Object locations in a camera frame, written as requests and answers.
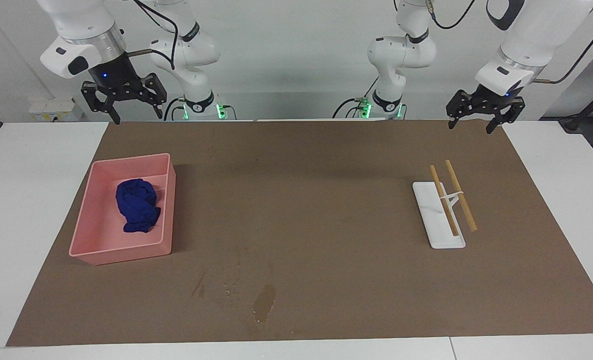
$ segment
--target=pink plastic container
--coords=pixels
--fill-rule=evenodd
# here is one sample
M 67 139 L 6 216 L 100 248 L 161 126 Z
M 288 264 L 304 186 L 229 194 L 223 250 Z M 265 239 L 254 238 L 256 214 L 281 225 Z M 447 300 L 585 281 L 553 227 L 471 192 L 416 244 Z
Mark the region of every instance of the pink plastic container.
M 161 208 L 161 215 L 148 233 L 123 231 L 126 218 L 119 212 L 115 195 L 117 186 L 130 179 L 143 179 L 156 191 L 156 206 Z M 175 184 L 176 173 L 169 153 L 93 163 L 70 256 L 103 265 L 170 254 Z

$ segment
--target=crumpled blue fabric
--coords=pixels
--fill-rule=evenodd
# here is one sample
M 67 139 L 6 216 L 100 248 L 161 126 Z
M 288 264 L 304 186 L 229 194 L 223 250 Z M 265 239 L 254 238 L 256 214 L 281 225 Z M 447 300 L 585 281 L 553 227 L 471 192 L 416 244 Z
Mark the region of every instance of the crumpled blue fabric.
M 161 207 L 155 207 L 157 193 L 154 187 L 143 178 L 134 178 L 121 182 L 116 187 L 116 205 L 127 223 L 123 226 L 126 233 L 150 231 L 161 215 Z

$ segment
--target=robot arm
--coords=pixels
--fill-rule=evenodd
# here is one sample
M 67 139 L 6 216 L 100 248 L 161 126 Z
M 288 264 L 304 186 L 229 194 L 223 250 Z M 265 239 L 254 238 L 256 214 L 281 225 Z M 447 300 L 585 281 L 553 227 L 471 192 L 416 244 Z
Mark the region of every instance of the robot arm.
M 381 37 L 370 44 L 367 57 L 379 74 L 370 100 L 373 112 L 395 116 L 406 87 L 404 69 L 427 68 L 434 61 L 437 46 L 429 37 L 430 20 L 425 0 L 400 0 L 396 22 L 405 37 Z
M 167 93 L 155 73 L 141 78 L 126 52 L 114 18 L 102 0 L 37 0 L 52 18 L 59 34 L 43 52 L 41 62 L 50 71 L 70 79 L 88 71 L 81 93 L 93 112 L 104 112 L 118 125 L 114 102 L 139 100 L 152 105 L 159 119 Z M 106 96 L 101 101 L 96 92 Z
M 487 133 L 513 123 L 525 108 L 518 96 L 550 63 L 555 51 L 578 29 L 593 9 L 593 0 L 488 0 L 486 11 L 506 39 L 494 57 L 477 73 L 473 93 L 456 92 L 445 107 L 452 118 L 493 114 Z
M 175 69 L 169 62 L 160 56 L 151 54 L 154 64 L 173 75 L 183 88 L 183 101 L 186 112 L 193 118 L 210 117 L 218 115 L 218 108 L 212 106 L 218 103 L 210 84 L 208 76 L 198 66 L 214 64 L 219 60 L 221 51 L 215 41 L 203 31 L 195 20 L 187 0 L 155 0 L 154 7 L 161 14 L 178 24 L 180 37 L 177 43 L 169 40 L 157 39 L 152 42 L 152 50 L 170 53 L 175 46 Z M 173 29 L 169 25 L 161 24 L 167 32 Z

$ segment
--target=brown mat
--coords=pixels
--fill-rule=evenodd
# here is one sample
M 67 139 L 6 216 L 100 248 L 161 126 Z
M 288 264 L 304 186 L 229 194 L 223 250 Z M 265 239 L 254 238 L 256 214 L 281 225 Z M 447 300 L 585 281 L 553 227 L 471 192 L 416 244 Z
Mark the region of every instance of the brown mat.
M 484 127 L 110 125 L 95 160 L 171 153 L 173 253 L 70 258 L 82 185 L 7 345 L 593 333 L 591 281 Z M 445 159 L 480 228 L 462 250 L 430 248 L 412 189 Z

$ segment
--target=wooden stick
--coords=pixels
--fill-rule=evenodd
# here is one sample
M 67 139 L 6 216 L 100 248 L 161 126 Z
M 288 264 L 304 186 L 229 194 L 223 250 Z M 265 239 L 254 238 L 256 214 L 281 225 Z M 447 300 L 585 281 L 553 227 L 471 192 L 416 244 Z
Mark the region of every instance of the wooden stick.
M 445 166 L 447 166 L 447 171 L 450 172 L 450 178 L 452 178 L 452 185 L 454 185 L 454 189 L 457 192 L 462 192 L 461 184 L 459 184 L 459 179 L 457 178 L 457 174 L 455 173 L 455 169 L 452 167 L 452 162 L 450 160 L 445 160 Z M 470 225 L 470 231 L 477 231 L 477 223 L 475 223 L 475 218 L 472 216 L 472 211 L 470 211 L 470 206 L 468 205 L 468 201 L 466 200 L 466 196 L 463 193 L 458 194 L 459 203 L 461 204 L 461 209 L 465 213 L 465 218 L 467 219 L 468 225 Z
M 436 187 L 436 192 L 441 200 L 441 205 L 443 205 L 443 212 L 445 212 L 445 217 L 447 218 L 447 223 L 450 224 L 450 230 L 452 230 L 452 235 L 455 237 L 459 236 L 459 230 L 457 230 L 457 224 L 452 217 L 452 212 L 450 211 L 450 205 L 448 203 L 448 199 L 446 196 L 445 191 L 443 191 L 443 187 L 441 187 L 441 182 L 439 181 L 439 175 L 437 174 L 437 169 L 434 165 L 429 166 L 429 171 L 432 173 L 432 179 L 434 179 L 434 186 Z

